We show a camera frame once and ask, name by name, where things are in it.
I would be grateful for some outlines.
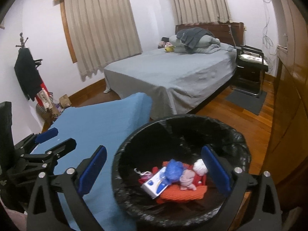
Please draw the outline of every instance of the trash can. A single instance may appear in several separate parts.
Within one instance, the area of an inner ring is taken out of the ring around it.
[[[140,177],[134,172],[135,168],[161,168],[164,161],[171,159],[193,164],[201,158],[201,148],[206,144],[233,167],[248,172],[251,154],[244,136],[216,119],[175,115],[152,121],[133,132],[118,149],[112,165],[112,188],[119,206],[141,223],[168,230],[191,230],[210,221],[225,197],[209,175],[203,199],[158,204],[140,188]]]

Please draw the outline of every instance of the wooden floor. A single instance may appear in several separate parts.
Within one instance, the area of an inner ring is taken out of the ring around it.
[[[267,96],[259,115],[255,115],[225,100],[225,97],[232,91],[230,88],[226,88],[197,112],[197,115],[216,118],[235,128],[245,136],[252,155],[252,163],[249,171],[251,174],[259,174],[260,172],[270,139],[273,120],[273,84],[265,81],[263,90],[267,92]],[[86,99],[80,98],[72,102],[72,106],[81,107],[119,99],[120,97],[113,91],[106,94],[98,92],[91,94],[91,96],[88,95]]]

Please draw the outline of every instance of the window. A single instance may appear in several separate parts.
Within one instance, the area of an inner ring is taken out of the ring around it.
[[[226,0],[171,0],[176,23],[232,22]]]
[[[62,0],[60,8],[81,75],[142,52],[129,0]]]
[[[4,19],[3,19],[2,23],[0,23],[0,28],[1,29],[5,29],[5,27],[4,27]]]

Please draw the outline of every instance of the gray floor mat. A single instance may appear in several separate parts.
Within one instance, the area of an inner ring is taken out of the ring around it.
[[[229,94],[225,99],[258,116],[265,102],[266,95],[267,92],[262,91],[260,97],[256,98],[238,91],[232,91],[232,93]]]

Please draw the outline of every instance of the blue gripper pad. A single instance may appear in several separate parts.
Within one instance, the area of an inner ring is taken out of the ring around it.
[[[217,155],[212,152],[211,148],[204,146],[201,150],[201,158],[218,191],[228,197],[231,192],[232,181],[227,171],[220,164]]]
[[[107,160],[107,150],[99,146],[91,158],[84,159],[77,167],[78,181],[77,191],[83,196],[91,191],[91,188]]]
[[[36,139],[35,139],[35,143],[43,143],[48,141],[49,139],[55,137],[58,135],[58,129],[57,128],[51,128],[49,130],[47,130],[44,133],[39,134]]]

